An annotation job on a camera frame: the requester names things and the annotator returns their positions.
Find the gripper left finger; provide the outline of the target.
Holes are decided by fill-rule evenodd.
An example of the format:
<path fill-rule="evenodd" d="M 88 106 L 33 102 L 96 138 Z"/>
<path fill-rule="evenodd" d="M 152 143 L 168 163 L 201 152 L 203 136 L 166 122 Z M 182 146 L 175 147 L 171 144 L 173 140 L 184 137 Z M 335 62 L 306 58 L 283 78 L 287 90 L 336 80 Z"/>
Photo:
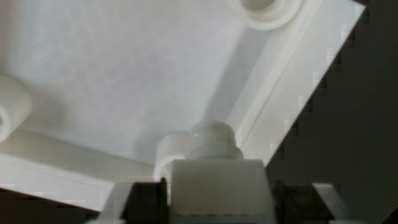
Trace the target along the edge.
<path fill-rule="evenodd" d="M 104 207 L 107 224 L 169 224 L 168 180 L 120 183 Z"/>

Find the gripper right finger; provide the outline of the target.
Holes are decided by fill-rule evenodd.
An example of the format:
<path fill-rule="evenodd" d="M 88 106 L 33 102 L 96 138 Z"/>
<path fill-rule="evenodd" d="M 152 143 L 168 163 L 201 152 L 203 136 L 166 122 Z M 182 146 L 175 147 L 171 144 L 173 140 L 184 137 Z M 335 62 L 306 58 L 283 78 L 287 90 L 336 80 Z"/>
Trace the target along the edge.
<path fill-rule="evenodd" d="M 276 183 L 278 224 L 359 224 L 331 183 Z"/>

